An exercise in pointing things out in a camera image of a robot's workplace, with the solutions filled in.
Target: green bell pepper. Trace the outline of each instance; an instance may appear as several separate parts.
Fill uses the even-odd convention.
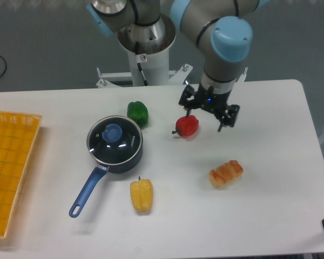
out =
[[[149,113],[141,101],[136,101],[129,103],[127,106],[127,117],[134,120],[140,128],[143,128],[147,125]]]

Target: blue saucepan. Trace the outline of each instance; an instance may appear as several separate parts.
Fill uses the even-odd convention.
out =
[[[109,116],[98,121],[90,129],[86,143],[98,165],[72,205],[71,217],[79,216],[94,187],[107,172],[127,172],[136,166],[143,154],[141,130],[124,116]]]

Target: saucepan handle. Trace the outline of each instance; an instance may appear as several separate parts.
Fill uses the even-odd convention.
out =
[[[90,197],[93,189],[98,181],[108,172],[108,167],[97,166],[94,168],[89,178],[87,179],[83,189],[80,191],[76,201],[72,205],[69,215],[70,217],[78,217],[82,211],[86,201]]]

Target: red bell pepper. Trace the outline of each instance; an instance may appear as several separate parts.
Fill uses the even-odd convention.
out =
[[[175,131],[172,133],[178,133],[181,137],[192,136],[198,129],[199,120],[194,115],[188,117],[184,116],[177,120],[175,124]]]

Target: yellow basket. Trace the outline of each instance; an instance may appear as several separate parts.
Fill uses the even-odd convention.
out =
[[[41,119],[0,111],[0,238],[6,237]]]

